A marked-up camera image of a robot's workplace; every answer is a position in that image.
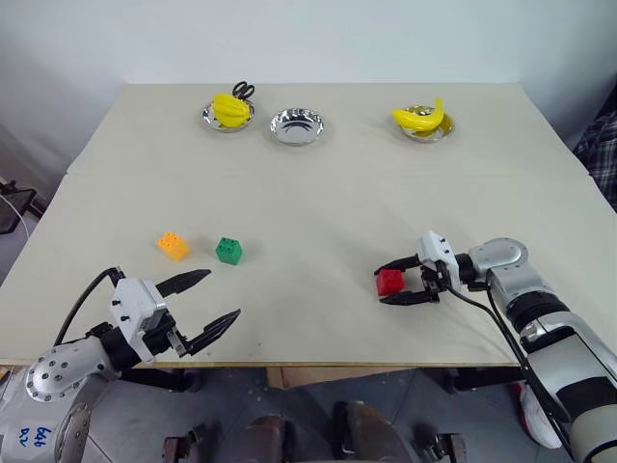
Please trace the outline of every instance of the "table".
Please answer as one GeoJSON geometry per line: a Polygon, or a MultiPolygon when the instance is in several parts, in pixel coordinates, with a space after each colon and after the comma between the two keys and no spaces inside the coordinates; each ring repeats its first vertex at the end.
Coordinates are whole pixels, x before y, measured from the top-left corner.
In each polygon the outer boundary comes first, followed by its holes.
{"type": "MultiPolygon", "coordinates": [[[[154,281],[213,270],[168,299],[187,336],[243,310],[199,355],[167,352],[158,366],[514,365],[492,321],[447,294],[438,305],[379,304],[372,271],[412,254],[428,230],[458,252],[519,239],[562,300],[617,349],[617,218],[519,85],[259,85],[251,125],[208,130],[201,107],[228,90],[126,86],[0,287],[0,364],[48,348],[82,289],[118,264],[154,281]],[[448,139],[417,144],[389,121],[390,109],[437,95],[457,123],[448,139]],[[270,117],[292,106],[324,117],[314,144],[270,138],[270,117]],[[167,231],[189,242],[185,260],[156,248],[167,231]],[[242,243],[237,267],[217,260],[221,236],[242,243]]],[[[95,291],[67,338],[111,320],[110,296],[107,284],[95,291]]]]}

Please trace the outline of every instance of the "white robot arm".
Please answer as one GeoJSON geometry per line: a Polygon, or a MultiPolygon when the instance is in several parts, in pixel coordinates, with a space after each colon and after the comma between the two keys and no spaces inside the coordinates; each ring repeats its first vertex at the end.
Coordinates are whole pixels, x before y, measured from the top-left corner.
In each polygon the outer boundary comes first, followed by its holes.
{"type": "Polygon", "coordinates": [[[155,285],[125,278],[118,268],[102,272],[71,310],[51,349],[24,372],[23,383],[4,413],[8,429],[0,436],[3,463],[78,463],[93,407],[110,381],[140,362],[172,348],[182,357],[217,340],[240,311],[224,315],[187,340],[175,326],[164,297],[181,292],[210,273],[195,270],[155,285]],[[101,323],[85,338],[64,342],[67,327],[94,287],[109,277],[116,287],[111,311],[118,326],[101,323]]]}
{"type": "Polygon", "coordinates": [[[545,410],[570,422],[569,443],[576,462],[617,462],[617,357],[527,261],[528,251],[514,239],[497,238],[454,255],[447,240],[430,231],[418,252],[380,267],[419,267],[424,290],[381,299],[385,304],[438,302],[439,292],[480,307],[497,323],[522,365],[525,379],[545,410]],[[487,290],[493,310],[459,292],[487,290]],[[501,314],[519,336],[518,344],[501,314]]]}

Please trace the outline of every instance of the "toy block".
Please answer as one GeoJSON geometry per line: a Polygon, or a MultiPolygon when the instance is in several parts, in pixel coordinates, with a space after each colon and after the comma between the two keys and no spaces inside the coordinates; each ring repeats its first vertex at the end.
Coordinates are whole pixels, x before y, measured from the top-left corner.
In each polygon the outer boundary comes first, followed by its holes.
{"type": "Polygon", "coordinates": [[[377,294],[391,296],[405,287],[403,272],[400,270],[383,269],[377,275],[377,294]]]}
{"type": "Polygon", "coordinates": [[[216,247],[216,255],[221,262],[237,265],[242,257],[242,247],[235,239],[221,238],[216,247]]]}
{"type": "Polygon", "coordinates": [[[182,238],[180,238],[175,233],[165,233],[161,238],[157,241],[158,247],[173,260],[182,260],[184,256],[188,254],[190,248],[184,242],[182,238]]]}

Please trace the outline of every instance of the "yellow banana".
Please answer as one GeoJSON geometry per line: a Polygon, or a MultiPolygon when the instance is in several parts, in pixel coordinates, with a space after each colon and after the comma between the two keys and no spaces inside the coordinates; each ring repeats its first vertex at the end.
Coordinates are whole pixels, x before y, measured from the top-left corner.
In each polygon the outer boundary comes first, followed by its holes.
{"type": "Polygon", "coordinates": [[[410,128],[415,131],[433,130],[443,120],[443,102],[441,98],[435,99],[435,109],[426,116],[405,111],[404,109],[395,109],[392,111],[392,118],[401,127],[410,128]]]}
{"type": "Polygon", "coordinates": [[[217,94],[212,101],[214,117],[225,127],[239,127],[251,117],[249,105],[230,94],[217,94]]]}

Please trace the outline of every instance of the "metal bowl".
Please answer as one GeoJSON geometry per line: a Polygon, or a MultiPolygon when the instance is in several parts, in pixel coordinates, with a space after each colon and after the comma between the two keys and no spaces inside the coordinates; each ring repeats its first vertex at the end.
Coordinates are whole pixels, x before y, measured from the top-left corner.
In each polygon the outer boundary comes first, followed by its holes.
{"type": "MultiPolygon", "coordinates": [[[[405,111],[419,114],[420,116],[428,116],[435,110],[432,106],[423,106],[420,104],[409,106],[404,109],[405,111]]],[[[432,130],[419,131],[401,127],[400,125],[399,127],[401,131],[412,140],[416,140],[420,143],[435,143],[445,138],[452,130],[454,130],[454,121],[446,113],[443,113],[442,122],[432,130]]]]}
{"type": "Polygon", "coordinates": [[[245,99],[244,102],[249,105],[249,111],[251,111],[251,115],[245,123],[243,123],[242,125],[238,125],[237,127],[227,127],[226,125],[222,125],[219,120],[214,117],[212,101],[210,101],[208,105],[203,108],[203,111],[201,112],[201,119],[203,120],[203,123],[205,123],[208,127],[213,128],[214,130],[228,133],[237,132],[238,130],[242,130],[244,127],[250,124],[253,120],[253,115],[255,114],[255,106],[253,105],[253,102],[249,99],[245,99]]]}
{"type": "Polygon", "coordinates": [[[312,143],[323,130],[321,116],[309,109],[285,109],[270,122],[272,136],[286,145],[301,146],[312,143]]]}

